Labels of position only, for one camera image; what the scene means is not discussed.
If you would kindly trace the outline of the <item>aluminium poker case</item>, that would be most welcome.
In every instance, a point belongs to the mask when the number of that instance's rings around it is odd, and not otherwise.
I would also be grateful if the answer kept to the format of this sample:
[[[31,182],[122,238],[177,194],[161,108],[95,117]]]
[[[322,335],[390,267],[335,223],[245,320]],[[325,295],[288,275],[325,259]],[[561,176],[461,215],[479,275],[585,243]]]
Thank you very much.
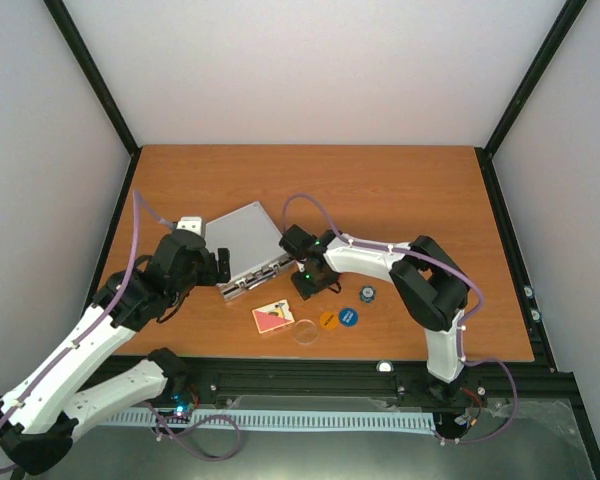
[[[230,301],[288,270],[293,260],[279,246],[281,233],[260,202],[229,212],[206,225],[209,250],[229,250],[230,279],[218,283]]]

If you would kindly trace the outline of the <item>pink yellow card deck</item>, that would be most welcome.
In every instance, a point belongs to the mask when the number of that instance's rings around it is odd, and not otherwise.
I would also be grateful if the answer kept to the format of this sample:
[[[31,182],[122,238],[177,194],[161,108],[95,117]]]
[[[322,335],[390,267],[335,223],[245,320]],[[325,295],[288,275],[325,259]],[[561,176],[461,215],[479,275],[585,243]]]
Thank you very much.
[[[286,299],[256,308],[252,311],[252,316],[259,334],[270,333],[295,322]]]

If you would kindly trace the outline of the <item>blue green chip stack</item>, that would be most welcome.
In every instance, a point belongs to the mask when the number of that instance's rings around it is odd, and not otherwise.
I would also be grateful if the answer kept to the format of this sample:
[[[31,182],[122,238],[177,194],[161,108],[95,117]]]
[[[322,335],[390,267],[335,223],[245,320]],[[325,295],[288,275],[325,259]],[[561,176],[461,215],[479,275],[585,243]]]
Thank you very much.
[[[376,290],[371,285],[366,285],[360,290],[359,298],[364,303],[371,303],[376,298]]]

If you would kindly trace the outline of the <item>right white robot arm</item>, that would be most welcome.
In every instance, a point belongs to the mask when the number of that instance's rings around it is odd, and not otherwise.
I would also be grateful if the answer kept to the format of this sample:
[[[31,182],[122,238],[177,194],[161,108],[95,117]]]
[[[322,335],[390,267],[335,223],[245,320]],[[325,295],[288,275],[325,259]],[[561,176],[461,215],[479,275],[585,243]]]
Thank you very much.
[[[468,304],[469,286],[459,267],[431,238],[382,246],[331,230],[311,235],[289,227],[279,246],[298,263],[292,283],[307,300],[324,291],[341,291],[340,276],[363,275],[393,284],[407,312],[424,329],[429,379],[425,389],[438,403],[460,390],[464,368],[458,331]]]

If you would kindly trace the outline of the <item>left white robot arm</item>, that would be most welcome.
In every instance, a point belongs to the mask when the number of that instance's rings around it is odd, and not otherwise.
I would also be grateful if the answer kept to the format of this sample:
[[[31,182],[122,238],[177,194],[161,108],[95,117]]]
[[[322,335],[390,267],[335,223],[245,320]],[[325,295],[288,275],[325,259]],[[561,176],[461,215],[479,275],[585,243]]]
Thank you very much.
[[[149,322],[177,313],[196,286],[227,282],[230,253],[211,252],[200,235],[177,229],[152,255],[134,256],[113,274],[67,338],[24,381],[0,396],[0,447],[15,468],[39,475],[91,428],[130,406],[161,397],[191,402],[190,374],[168,348],[91,388],[89,377]]]

